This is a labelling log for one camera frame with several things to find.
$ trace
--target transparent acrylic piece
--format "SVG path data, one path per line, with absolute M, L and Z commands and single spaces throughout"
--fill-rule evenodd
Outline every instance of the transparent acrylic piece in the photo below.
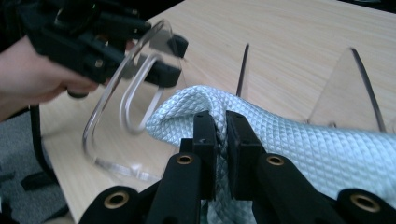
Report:
M 146 121 L 157 106 L 186 88 L 174 52 L 177 51 L 171 26 L 160 21 L 130 50 L 92 112 L 83 134 L 83 151 L 92 163 L 113 176 L 158 181 L 175 153 L 175 147 L 155 140 L 145 130 Z M 160 87 L 145 81 L 158 64 L 180 71 L 176 86 Z
M 370 80 L 355 49 L 340 57 L 308 123 L 385 132 Z

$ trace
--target human hand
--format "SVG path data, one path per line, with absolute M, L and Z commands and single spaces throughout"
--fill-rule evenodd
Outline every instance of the human hand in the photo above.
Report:
M 97 87 L 86 77 L 38 55 L 27 37 L 0 54 L 0 114 L 50 101 L 65 90 L 86 94 Z

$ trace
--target white towel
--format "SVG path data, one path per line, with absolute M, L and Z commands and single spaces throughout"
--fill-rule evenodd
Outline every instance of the white towel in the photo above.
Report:
M 205 110 L 217 126 L 220 154 L 217 198 L 203 204 L 203 222 L 255 222 L 250 202 L 230 198 L 226 110 L 244 115 L 265 150 L 289 158 L 319 192 L 335 199 L 342 189 L 365 189 L 396 207 L 395 134 L 302 124 L 207 86 L 178 91 L 151 116 L 147 130 L 153 137 L 179 146 L 181 138 L 192 138 L 194 114 Z

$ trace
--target light blue towel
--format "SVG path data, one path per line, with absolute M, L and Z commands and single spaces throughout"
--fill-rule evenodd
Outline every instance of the light blue towel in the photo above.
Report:
M 302 124 L 207 86 L 178 91 L 151 116 L 147 130 L 179 146 L 181 138 L 192 138 L 194 114 L 205 110 L 216 123 L 220 154 L 217 198 L 203 203 L 203 222 L 255 223 L 251 203 L 230 198 L 226 110 L 244 115 L 265 150 L 289 158 L 318 191 L 336 198 L 341 189 L 365 189 L 396 207 L 395 134 Z

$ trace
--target curved acrylic strip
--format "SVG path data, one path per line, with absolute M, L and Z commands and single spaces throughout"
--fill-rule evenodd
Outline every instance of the curved acrylic strip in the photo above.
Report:
M 120 104 L 120 125 L 132 134 L 142 133 L 145 129 L 146 121 L 154 112 L 155 107 L 160 101 L 161 96 L 163 95 L 163 88 L 159 87 L 156 91 L 151 103 L 148 107 L 148 110 L 145 113 L 145 116 L 142 118 L 138 126 L 135 126 L 132 120 L 132 112 L 131 112 L 131 104 L 134 96 L 137 92 L 137 88 L 142 84 L 145 80 L 146 76 L 149 73 L 151 67 L 162 57 L 159 54 L 151 54 L 144 61 L 139 71 L 137 72 L 136 77 L 129 85 L 128 90 L 122 96 L 121 104 Z
M 148 146 L 156 140 L 152 139 L 146 132 L 142 132 L 145 129 L 147 119 L 150 117 L 157 104 L 166 97 L 172 95 L 176 89 L 183 89 L 186 87 L 182 75 L 179 77 L 176 87 L 166 89 L 158 88 L 158 90 L 156 90 L 145 116 L 142 118 L 139 125 L 134 125 L 131 119 L 131 114 L 133 114 L 131 102 L 134 101 L 135 91 L 140 85 L 143 85 L 143 80 L 150 67 L 156 61 L 161 61 L 180 68 L 178 58 L 169 53 L 174 52 L 176 49 L 176 44 L 172 36 L 170 24 L 162 20 L 140 38 L 108 82 L 85 127 L 82 136 L 84 154 L 90 162 L 110 171 L 112 174 L 131 176 L 145 182 L 153 183 L 161 179 L 163 168 L 168 160 L 166 157 L 170 157 L 175 152 L 174 147 L 166 148 L 167 146 L 164 146 L 166 144 L 160 141 L 155 143 L 157 145 Z M 147 57 L 147 60 L 146 63 L 141 64 L 139 67 L 139 64 L 136 64 L 134 61 L 143 53 L 145 57 Z M 127 91 L 123 92 L 123 88 L 129 84 L 127 82 L 130 77 L 133 79 Z M 117 108 L 117 114 L 114 113 L 114 108 Z M 142 146 L 139 147 L 142 150 L 134 151 L 131 149 L 131 145 Z M 148 150 L 148 148 L 151 148 L 151 150 L 154 150 L 153 148 L 160 149 L 161 151 L 156 151 L 154 153 L 155 155 L 150 155 L 149 152 L 144 151 Z M 144 163 L 141 160 L 142 155 L 155 157 L 154 160 L 159 161 L 156 161 L 155 164 L 149 164 L 148 162 Z

